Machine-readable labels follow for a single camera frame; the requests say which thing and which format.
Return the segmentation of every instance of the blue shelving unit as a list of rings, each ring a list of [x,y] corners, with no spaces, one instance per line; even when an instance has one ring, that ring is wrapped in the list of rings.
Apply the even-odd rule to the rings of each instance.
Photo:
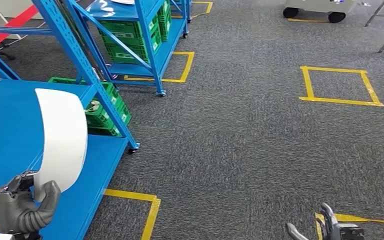
[[[38,170],[43,154],[44,133],[40,106],[35,89],[53,89],[76,94],[84,107],[98,97],[104,109],[121,133],[121,137],[88,135],[87,153],[82,172],[76,183],[63,192],[54,218],[49,226],[40,231],[45,239],[83,239],[99,206],[115,168],[126,148],[138,149],[132,134],[121,121],[111,103],[101,80],[95,73],[91,61],[102,64],[93,57],[99,53],[83,51],[81,44],[71,31],[56,0],[32,0],[43,16],[49,29],[30,27],[0,27],[0,33],[55,35],[78,74],[88,85],[50,83],[22,80],[0,59],[0,186],[25,170]],[[63,5],[76,23],[84,9],[74,0],[64,0]],[[102,69],[108,77],[108,69]]]
[[[174,0],[171,0],[171,3],[174,4],[178,11],[181,12],[182,17],[172,19],[168,41],[162,42],[160,49],[154,53],[150,37],[151,33],[147,26],[155,17],[163,3],[164,0],[135,0],[134,5],[128,5],[113,2],[111,0],[95,0],[86,8],[87,12],[94,18],[95,25],[141,63],[141,65],[113,63],[109,67],[109,72],[117,75],[151,77],[154,79],[154,81],[111,80],[113,83],[155,86],[157,90],[156,93],[158,95],[166,95],[166,91],[163,89],[162,77],[167,69],[170,58],[172,57],[180,36],[182,35],[183,38],[188,36],[189,31],[187,22],[190,20],[190,0],[181,0],[180,7],[174,2]],[[97,24],[97,20],[139,22],[140,28],[144,30],[143,35],[146,50],[149,53],[150,64],[145,63],[113,34],[111,34],[100,24]]]

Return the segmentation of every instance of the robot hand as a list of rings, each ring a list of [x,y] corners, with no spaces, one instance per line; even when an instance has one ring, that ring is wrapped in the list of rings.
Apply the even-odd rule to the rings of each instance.
[[[364,240],[364,229],[349,223],[338,223],[332,208],[326,203],[321,205],[320,213],[323,215],[324,221],[317,218],[320,224],[322,240]],[[286,231],[293,240],[308,240],[297,228],[286,223]]]
[[[36,206],[30,187],[34,185],[34,171],[15,176],[0,187],[0,233],[12,234],[16,240],[39,240],[39,230],[54,216],[61,190],[55,181],[44,184],[46,197]]]

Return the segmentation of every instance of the white curved panel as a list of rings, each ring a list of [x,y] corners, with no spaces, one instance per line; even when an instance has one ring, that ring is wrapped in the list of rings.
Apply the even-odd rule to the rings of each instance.
[[[119,4],[135,4],[135,0],[111,0],[113,2],[119,3]]]
[[[35,89],[43,120],[43,159],[34,175],[34,198],[41,202],[42,186],[55,180],[61,192],[70,188],[83,168],[88,125],[80,99],[72,93]]]

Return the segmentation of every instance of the caster wheel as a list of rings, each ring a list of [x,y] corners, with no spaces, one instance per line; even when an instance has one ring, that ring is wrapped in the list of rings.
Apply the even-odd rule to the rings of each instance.
[[[343,12],[332,12],[329,14],[329,22],[336,24],[339,23],[340,21],[344,20],[347,15]]]
[[[298,15],[298,8],[295,7],[287,7],[283,10],[283,16],[287,19],[294,18]]]
[[[128,154],[134,154],[134,153],[136,153],[138,150],[137,149],[135,149],[135,148],[129,148],[128,149]]]

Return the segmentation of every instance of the yellow floor tape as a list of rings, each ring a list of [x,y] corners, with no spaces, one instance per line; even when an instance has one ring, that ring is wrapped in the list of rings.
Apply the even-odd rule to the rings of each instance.
[[[131,191],[121,191],[121,190],[114,190],[114,189],[106,189],[104,194],[106,196],[111,196],[111,197],[135,199],[135,200],[151,202],[151,207],[149,209],[145,227],[143,228],[142,237],[140,238],[141,240],[151,239],[151,235],[154,229],[154,224],[157,219],[158,210],[160,209],[161,199],[151,194],[131,192]]]
[[[193,1],[192,3],[193,4],[207,4],[207,6],[206,6],[206,10],[204,13],[200,13],[198,15],[193,15],[190,17],[191,19],[194,19],[196,17],[202,16],[205,14],[209,14],[209,13],[211,13],[211,9],[213,9],[213,2],[212,1]],[[175,19],[181,19],[182,18],[182,16],[176,16],[176,15],[171,16],[171,17],[175,18]]]
[[[324,220],[323,215],[320,213],[314,213],[314,216],[316,219]],[[384,224],[384,220],[378,220],[378,219],[370,219],[370,218],[364,218],[360,216],[353,216],[353,215],[348,215],[348,214],[339,214],[335,213],[336,220],[338,222],[342,223],[363,223],[363,222],[370,222],[370,223],[382,223]],[[317,239],[318,240],[323,240],[322,238],[322,229],[320,227],[320,224],[315,221],[316,225],[316,230],[317,230]]]
[[[184,66],[183,72],[180,79],[169,79],[163,78],[162,81],[166,83],[184,83],[188,78],[189,72],[191,71],[192,62],[194,61],[195,52],[194,51],[174,51],[173,55],[187,55],[186,65]],[[149,77],[129,77],[124,76],[124,80],[128,81],[153,81],[153,78]]]
[[[369,78],[367,77],[367,71],[366,70],[329,68],[329,67],[314,67],[314,66],[301,66],[300,68],[302,70],[305,88],[307,91],[306,97],[303,97],[303,96],[299,97],[299,99],[301,99],[303,101],[384,107],[384,105],[379,101],[379,98],[376,95],[375,90],[373,89],[372,85],[370,84]],[[337,98],[314,97],[313,86],[311,83],[309,71],[360,74],[361,79],[363,80],[364,86],[366,87],[368,94],[370,95],[371,101],[356,101],[356,100],[337,99]]]
[[[304,22],[304,23],[323,23],[328,24],[328,20],[317,20],[317,19],[296,19],[296,18],[287,18],[291,22]]]

